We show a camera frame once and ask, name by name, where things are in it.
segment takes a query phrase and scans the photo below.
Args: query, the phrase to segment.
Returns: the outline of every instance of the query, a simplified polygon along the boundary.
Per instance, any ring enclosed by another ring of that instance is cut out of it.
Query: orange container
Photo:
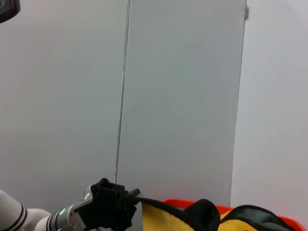
[[[177,208],[187,208],[188,206],[195,203],[195,201],[181,200],[181,199],[166,199],[163,202],[168,204],[168,205],[172,205],[174,207],[177,207]],[[224,213],[230,211],[231,209],[233,209],[231,207],[222,206],[222,205],[217,205],[216,208],[218,209],[220,214],[224,214]],[[284,220],[285,223],[292,226],[295,229],[295,231],[306,231],[306,229],[300,223],[298,223],[296,220],[293,220],[291,218],[281,217],[281,216],[279,216],[279,217],[282,220]]]

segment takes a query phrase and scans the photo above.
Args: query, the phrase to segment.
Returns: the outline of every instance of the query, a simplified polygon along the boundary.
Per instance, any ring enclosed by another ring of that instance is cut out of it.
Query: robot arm
[[[53,214],[41,209],[26,209],[7,193],[0,193],[0,231],[89,231],[99,227],[124,231],[131,226],[136,211],[131,192],[107,179],[89,186],[84,198]]]

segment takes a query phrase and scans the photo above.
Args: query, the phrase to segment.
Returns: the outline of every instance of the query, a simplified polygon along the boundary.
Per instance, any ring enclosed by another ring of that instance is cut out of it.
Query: red object
[[[189,200],[181,200],[181,199],[166,199],[163,201],[164,203],[168,205],[172,205],[177,208],[187,208],[188,206],[192,205],[195,203],[195,201],[189,201]],[[224,214],[233,208],[227,207],[227,206],[222,206],[222,205],[217,205],[216,208],[218,209],[220,214]],[[306,231],[306,229],[298,223],[296,220],[293,220],[291,218],[286,218],[286,217],[281,217],[279,216],[282,220],[285,221],[288,225],[292,226],[295,231]]]

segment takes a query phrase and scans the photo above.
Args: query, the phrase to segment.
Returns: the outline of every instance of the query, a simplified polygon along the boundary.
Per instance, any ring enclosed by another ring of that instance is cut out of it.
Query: metal bracket
[[[249,16],[249,7],[248,7],[248,5],[246,4],[246,7],[245,7],[245,17],[244,17],[244,20],[245,20],[245,21],[248,19],[248,16]]]

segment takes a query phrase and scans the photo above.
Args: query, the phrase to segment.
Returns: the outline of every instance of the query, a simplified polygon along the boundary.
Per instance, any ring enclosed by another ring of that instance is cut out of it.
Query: green led light
[[[62,215],[64,211],[65,211],[65,208],[60,211],[59,215]]]

